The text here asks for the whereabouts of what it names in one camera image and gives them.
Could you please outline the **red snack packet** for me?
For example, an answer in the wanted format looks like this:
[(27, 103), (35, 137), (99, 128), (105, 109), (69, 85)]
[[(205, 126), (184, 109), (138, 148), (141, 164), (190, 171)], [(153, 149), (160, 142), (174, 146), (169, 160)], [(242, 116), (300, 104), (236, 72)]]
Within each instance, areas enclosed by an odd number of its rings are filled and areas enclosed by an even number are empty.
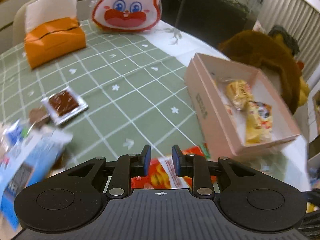
[(176, 176), (172, 156), (153, 158), (146, 177), (131, 179), (132, 189), (187, 189), (192, 187), (190, 177)]

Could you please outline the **yellow panda snack bag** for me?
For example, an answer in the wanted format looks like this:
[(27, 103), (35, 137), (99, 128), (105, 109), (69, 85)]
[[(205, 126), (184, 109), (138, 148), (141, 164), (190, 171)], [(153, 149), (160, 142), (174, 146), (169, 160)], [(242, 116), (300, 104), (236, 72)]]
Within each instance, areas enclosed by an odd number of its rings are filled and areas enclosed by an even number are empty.
[(246, 120), (246, 145), (269, 142), (272, 139), (272, 106), (249, 101)]

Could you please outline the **chocolate biscuit clear wrapper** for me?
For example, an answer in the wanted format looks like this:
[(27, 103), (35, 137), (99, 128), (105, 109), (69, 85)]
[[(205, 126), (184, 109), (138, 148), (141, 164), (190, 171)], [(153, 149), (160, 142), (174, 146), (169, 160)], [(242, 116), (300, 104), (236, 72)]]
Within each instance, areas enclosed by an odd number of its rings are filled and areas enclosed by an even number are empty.
[(88, 103), (71, 87), (41, 100), (54, 125), (60, 126), (89, 108)]

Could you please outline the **small brown candy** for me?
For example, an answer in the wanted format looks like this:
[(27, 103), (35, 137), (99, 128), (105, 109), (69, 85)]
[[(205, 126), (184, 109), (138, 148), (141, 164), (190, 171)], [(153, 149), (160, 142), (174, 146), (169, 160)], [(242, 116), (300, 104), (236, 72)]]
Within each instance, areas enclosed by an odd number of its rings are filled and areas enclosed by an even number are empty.
[(40, 129), (43, 125), (50, 122), (50, 115), (45, 107), (33, 108), (29, 112), (29, 124)]

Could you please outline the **blue white snack packet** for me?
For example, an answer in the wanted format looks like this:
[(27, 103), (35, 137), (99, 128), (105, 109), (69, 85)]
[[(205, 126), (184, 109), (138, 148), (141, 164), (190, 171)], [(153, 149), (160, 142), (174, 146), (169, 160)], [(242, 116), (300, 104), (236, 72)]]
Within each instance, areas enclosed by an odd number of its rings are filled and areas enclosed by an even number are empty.
[(59, 128), (44, 125), (37, 129), (20, 119), (2, 126), (1, 215), (13, 230), (19, 226), (15, 198), (46, 177), (72, 139), (71, 133)]

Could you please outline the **green checked tablecloth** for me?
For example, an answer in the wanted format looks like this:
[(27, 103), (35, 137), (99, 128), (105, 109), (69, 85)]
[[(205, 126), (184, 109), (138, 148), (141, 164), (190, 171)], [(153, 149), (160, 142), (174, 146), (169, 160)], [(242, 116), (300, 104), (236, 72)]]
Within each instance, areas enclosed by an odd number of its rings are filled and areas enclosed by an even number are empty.
[(204, 142), (184, 73), (195, 53), (219, 56), (206, 43), (161, 22), (146, 35), (104, 34), (81, 24), (87, 47), (31, 70), (22, 45), (1, 54), (1, 121), (26, 119), (42, 98), (71, 87), (88, 110), (64, 125), (73, 133), (67, 166), (96, 156), (139, 152), (153, 157), (171, 147)]

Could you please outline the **pink cardboard box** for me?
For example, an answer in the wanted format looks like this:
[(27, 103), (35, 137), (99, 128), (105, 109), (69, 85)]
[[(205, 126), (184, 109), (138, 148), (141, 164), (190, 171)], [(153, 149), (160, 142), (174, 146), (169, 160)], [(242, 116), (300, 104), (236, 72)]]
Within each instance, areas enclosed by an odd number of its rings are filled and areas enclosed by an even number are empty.
[[(184, 75), (185, 84), (201, 125), (211, 159), (253, 158), (282, 150), (300, 136), (293, 116), (265, 74), (254, 67), (196, 53)], [(227, 95), (227, 87), (244, 81), (253, 97), (253, 110), (246, 103), (236, 106)], [(259, 131), (269, 130), (269, 139), (248, 142), (247, 121), (255, 114)]]

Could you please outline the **yellow wrapped cake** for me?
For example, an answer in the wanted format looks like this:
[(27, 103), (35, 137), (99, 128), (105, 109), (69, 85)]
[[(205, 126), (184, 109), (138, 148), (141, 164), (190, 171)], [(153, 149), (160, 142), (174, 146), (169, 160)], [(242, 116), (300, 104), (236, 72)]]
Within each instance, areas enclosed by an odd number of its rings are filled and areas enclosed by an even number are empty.
[(226, 86), (227, 98), (237, 110), (244, 110), (250, 101), (253, 101), (253, 94), (250, 85), (244, 80), (235, 80)]

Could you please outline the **brown plush toy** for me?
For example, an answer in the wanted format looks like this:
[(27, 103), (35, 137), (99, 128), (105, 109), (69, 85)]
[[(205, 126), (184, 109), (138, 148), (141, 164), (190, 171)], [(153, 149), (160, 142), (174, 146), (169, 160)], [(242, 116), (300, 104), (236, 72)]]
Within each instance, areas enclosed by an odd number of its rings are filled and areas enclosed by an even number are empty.
[(300, 100), (305, 84), (302, 70), (284, 43), (258, 31), (244, 30), (219, 44), (219, 51), (232, 61), (276, 74), (281, 97), (292, 114), (308, 100), (307, 96)]

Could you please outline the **red white rabbit pillow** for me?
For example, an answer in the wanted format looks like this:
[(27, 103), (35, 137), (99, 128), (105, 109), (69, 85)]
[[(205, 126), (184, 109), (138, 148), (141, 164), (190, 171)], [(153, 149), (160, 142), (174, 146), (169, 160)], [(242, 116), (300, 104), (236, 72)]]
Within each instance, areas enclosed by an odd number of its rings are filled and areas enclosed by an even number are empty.
[(161, 19), (161, 0), (93, 0), (91, 20), (100, 29), (140, 33)]

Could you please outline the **orange tissue box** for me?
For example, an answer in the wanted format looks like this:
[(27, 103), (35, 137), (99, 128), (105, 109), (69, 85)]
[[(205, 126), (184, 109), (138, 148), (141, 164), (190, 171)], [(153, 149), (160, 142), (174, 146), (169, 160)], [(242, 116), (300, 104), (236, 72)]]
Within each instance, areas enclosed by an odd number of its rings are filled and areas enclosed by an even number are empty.
[(78, 0), (36, 0), (25, 8), (24, 51), (31, 69), (86, 47)]

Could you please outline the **beige chair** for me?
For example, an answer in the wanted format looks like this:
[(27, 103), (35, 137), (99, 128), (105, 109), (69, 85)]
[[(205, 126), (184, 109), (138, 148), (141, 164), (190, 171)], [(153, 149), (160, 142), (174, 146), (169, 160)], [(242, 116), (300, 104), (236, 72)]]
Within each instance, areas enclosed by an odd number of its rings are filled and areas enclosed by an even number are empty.
[(24, 41), (25, 31), (25, 13), (27, 6), (39, 0), (31, 0), (20, 7), (17, 11), (12, 25), (12, 45), (16, 46)]

